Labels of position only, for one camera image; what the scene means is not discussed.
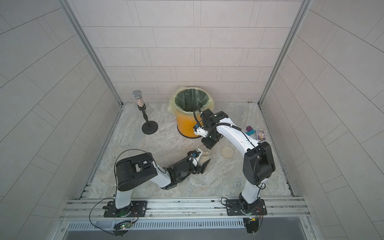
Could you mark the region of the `cream jar lid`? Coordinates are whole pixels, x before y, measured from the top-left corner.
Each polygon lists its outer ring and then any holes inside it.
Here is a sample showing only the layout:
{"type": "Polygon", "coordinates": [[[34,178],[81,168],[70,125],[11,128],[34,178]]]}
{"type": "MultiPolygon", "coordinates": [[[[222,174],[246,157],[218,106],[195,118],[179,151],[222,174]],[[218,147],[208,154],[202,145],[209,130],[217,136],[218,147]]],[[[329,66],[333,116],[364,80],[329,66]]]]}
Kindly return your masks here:
{"type": "Polygon", "coordinates": [[[235,150],[229,146],[225,146],[222,148],[221,154],[225,159],[231,159],[235,155],[235,150]]]}

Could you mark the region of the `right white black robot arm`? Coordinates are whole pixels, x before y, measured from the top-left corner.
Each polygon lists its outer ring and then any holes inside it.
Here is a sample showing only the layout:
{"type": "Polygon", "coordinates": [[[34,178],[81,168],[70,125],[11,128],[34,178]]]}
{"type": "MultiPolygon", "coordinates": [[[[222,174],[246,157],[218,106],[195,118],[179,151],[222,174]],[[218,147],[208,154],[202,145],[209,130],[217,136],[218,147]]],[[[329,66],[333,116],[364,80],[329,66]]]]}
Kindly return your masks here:
{"type": "Polygon", "coordinates": [[[209,109],[200,111],[196,108],[193,116],[196,121],[194,134],[203,137],[202,143],[205,147],[211,150],[224,137],[243,155],[246,184],[235,203],[243,215],[259,214],[262,218],[267,211],[260,192],[276,170],[271,146],[265,141],[249,137],[223,111],[213,113],[209,109]]]}

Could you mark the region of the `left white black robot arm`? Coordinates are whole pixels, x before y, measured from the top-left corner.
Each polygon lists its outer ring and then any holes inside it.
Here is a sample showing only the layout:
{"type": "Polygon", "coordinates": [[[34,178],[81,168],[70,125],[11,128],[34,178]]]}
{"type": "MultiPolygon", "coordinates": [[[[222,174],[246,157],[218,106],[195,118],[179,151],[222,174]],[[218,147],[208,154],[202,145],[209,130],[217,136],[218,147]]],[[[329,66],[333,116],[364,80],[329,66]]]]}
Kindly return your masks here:
{"type": "Polygon", "coordinates": [[[133,189],[147,181],[157,184],[163,190],[170,190],[190,175],[203,174],[210,161],[209,154],[200,148],[188,152],[185,158],[168,168],[160,167],[153,155],[146,151],[140,155],[117,159],[114,167],[115,207],[120,210],[131,206],[133,189]]]}

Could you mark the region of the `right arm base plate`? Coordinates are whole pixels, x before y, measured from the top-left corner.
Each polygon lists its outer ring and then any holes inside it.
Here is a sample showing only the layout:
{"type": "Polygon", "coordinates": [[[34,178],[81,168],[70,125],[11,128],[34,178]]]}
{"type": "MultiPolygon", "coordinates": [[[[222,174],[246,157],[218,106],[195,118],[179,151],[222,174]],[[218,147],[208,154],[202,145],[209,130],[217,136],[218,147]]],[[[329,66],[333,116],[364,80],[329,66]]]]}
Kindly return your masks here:
{"type": "Polygon", "coordinates": [[[226,200],[228,216],[265,216],[268,214],[265,201],[258,199],[252,204],[245,200],[226,200]]]}

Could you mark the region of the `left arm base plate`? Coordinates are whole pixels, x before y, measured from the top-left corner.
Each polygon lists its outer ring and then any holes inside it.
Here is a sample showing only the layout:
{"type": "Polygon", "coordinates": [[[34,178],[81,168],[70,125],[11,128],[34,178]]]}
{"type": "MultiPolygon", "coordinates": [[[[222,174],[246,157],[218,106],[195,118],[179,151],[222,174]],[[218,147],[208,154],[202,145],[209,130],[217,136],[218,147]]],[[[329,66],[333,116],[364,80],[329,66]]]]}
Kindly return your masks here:
{"type": "Polygon", "coordinates": [[[103,206],[103,210],[105,210],[104,218],[144,217],[147,203],[147,201],[133,201],[127,207],[117,209],[115,201],[109,201],[103,206]]]}

